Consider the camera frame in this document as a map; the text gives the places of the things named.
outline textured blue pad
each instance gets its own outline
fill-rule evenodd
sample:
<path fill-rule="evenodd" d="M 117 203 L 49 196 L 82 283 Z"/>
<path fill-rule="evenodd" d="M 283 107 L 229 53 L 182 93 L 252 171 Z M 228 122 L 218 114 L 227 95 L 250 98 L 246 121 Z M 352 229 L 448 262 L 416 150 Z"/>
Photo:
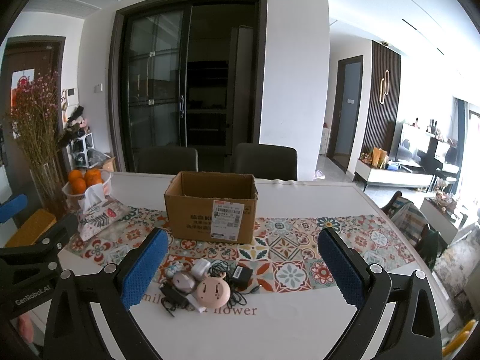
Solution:
<path fill-rule="evenodd" d="M 0 206 L 0 223 L 5 223 L 25 207 L 27 207 L 27 197 L 25 195 L 18 195 L 5 204 L 2 204 Z"/>
<path fill-rule="evenodd" d="M 318 236 L 318 252 L 337 282 L 345 301 L 357 309 L 362 308 L 365 301 L 362 278 L 349 257 L 326 230 L 322 230 Z"/>
<path fill-rule="evenodd" d="M 130 306 L 139 304 L 147 290 L 157 268 L 169 248 L 169 238 L 165 231 L 159 231 L 138 257 L 133 268 L 123 279 L 121 300 L 128 310 Z"/>

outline table runner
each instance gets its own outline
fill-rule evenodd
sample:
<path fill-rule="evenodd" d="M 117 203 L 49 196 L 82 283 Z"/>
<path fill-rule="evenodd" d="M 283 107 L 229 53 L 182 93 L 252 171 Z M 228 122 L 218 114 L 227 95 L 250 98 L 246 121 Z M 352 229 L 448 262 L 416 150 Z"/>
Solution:
<path fill-rule="evenodd" d="M 174 238 L 165 211 L 131 207 L 124 218 L 86 242 L 75 234 L 66 249 L 100 266 L 118 264 L 154 227 L 165 228 L 169 235 L 169 253 L 152 279 L 157 283 L 165 280 L 165 268 L 174 261 L 181 261 L 190 270 L 196 259 L 206 258 L 253 269 L 248 289 L 260 284 L 260 292 L 334 286 L 335 281 L 317 249 L 318 233 L 324 227 L 333 228 L 367 263 L 380 264 L 387 271 L 414 261 L 395 231 L 384 219 L 374 215 L 257 218 L 252 243 L 231 244 Z"/>

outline pink round device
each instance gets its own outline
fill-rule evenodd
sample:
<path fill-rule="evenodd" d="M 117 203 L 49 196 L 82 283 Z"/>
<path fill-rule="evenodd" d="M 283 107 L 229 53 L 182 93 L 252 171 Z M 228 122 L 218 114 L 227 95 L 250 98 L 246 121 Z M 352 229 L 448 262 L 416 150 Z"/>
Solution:
<path fill-rule="evenodd" d="M 220 277 L 207 277 L 200 282 L 197 287 L 197 301 L 207 309 L 217 309 L 225 305 L 230 299 L 230 287 L 223 278 L 225 272 Z"/>

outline orange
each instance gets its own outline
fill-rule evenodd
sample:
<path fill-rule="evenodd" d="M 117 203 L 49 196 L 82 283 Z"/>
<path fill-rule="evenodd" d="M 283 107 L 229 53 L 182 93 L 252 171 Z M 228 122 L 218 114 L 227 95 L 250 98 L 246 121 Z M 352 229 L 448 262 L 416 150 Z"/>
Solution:
<path fill-rule="evenodd" d="M 85 193 L 87 189 L 85 180 L 83 180 L 82 178 L 76 178 L 75 180 L 71 181 L 70 186 L 71 186 L 71 192 L 74 195 L 80 195 L 82 193 Z"/>
<path fill-rule="evenodd" d="M 102 174 L 100 173 L 100 169 L 88 169 L 87 172 L 85 173 L 85 180 L 88 180 L 92 176 L 99 176 L 102 177 Z"/>
<path fill-rule="evenodd" d="M 91 187 L 92 185 L 95 185 L 95 184 L 103 184 L 102 178 L 98 175 L 93 175 L 89 177 L 87 180 L 87 187 Z"/>
<path fill-rule="evenodd" d="M 72 183 L 72 181 L 74 181 L 75 179 L 81 178 L 83 178 L 83 174 L 78 169 L 74 169 L 68 174 L 68 181 L 70 181 L 70 183 Z"/>

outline vase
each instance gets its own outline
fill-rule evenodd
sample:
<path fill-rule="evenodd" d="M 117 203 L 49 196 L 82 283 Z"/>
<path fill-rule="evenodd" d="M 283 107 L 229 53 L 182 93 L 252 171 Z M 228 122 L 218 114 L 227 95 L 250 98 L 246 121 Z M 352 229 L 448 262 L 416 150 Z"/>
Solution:
<path fill-rule="evenodd" d="M 67 213 L 67 201 L 62 191 L 62 177 L 56 158 L 31 168 L 30 173 L 43 208 L 54 214 L 57 220 L 61 219 Z"/>

